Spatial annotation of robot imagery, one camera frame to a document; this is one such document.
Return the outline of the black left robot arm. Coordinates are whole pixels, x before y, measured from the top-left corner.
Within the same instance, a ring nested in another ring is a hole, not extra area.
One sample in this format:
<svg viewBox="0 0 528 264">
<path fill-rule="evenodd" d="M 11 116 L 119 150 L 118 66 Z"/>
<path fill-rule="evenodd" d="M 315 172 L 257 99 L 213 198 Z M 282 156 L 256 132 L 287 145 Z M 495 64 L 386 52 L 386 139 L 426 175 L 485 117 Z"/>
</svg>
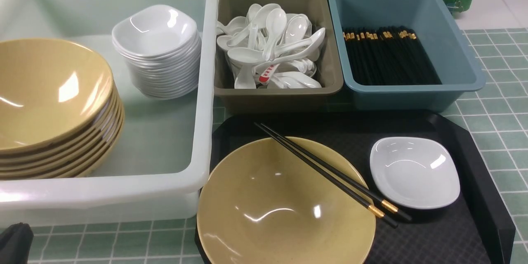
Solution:
<svg viewBox="0 0 528 264">
<path fill-rule="evenodd" d="M 0 235 L 0 262 L 26 264 L 34 234 L 29 224 L 12 224 Z"/>
</svg>

